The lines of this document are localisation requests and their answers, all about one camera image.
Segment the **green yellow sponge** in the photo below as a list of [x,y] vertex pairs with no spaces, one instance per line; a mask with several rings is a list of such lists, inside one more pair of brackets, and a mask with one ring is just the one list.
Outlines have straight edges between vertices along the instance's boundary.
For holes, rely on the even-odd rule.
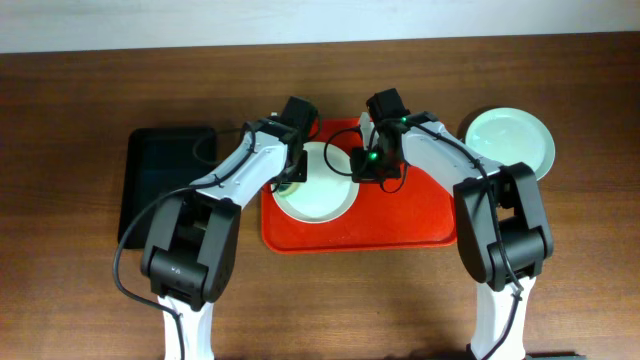
[[293,194],[299,186],[299,183],[281,183],[275,190],[275,193],[281,197],[286,197]]

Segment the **white plate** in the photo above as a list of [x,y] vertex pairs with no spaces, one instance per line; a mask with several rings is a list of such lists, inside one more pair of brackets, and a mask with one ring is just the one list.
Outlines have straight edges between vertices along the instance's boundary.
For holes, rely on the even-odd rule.
[[[291,195],[274,193],[277,206],[296,221],[319,224],[335,220],[345,214],[359,193],[359,185],[350,177],[332,171],[324,159],[324,142],[308,142],[307,181]],[[350,170],[350,156],[342,149],[329,145],[327,158],[331,166],[343,173]]]

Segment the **light green plate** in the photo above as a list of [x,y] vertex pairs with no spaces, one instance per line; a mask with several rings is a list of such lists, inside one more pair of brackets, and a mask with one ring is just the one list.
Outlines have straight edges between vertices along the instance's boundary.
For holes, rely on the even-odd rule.
[[468,126],[464,142],[504,165],[525,163],[538,180],[549,173],[556,157],[549,129],[534,115],[516,108],[482,112]]

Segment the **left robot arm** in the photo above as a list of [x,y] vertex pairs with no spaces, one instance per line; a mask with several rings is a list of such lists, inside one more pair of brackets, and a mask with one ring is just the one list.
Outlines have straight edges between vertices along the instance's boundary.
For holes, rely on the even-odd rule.
[[242,210],[267,184],[305,181],[317,117],[309,101],[289,98],[281,114],[248,123],[213,171],[154,205],[141,272],[164,312],[166,358],[213,358],[213,305],[234,268]]

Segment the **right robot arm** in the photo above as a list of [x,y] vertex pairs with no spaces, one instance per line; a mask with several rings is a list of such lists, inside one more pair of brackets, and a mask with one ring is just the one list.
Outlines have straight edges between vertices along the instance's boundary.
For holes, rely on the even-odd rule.
[[534,171],[480,155],[430,112],[408,110],[394,88],[366,102],[351,179],[383,185],[424,172],[453,198],[460,259],[476,282],[474,359],[523,359],[528,298],[554,250]]

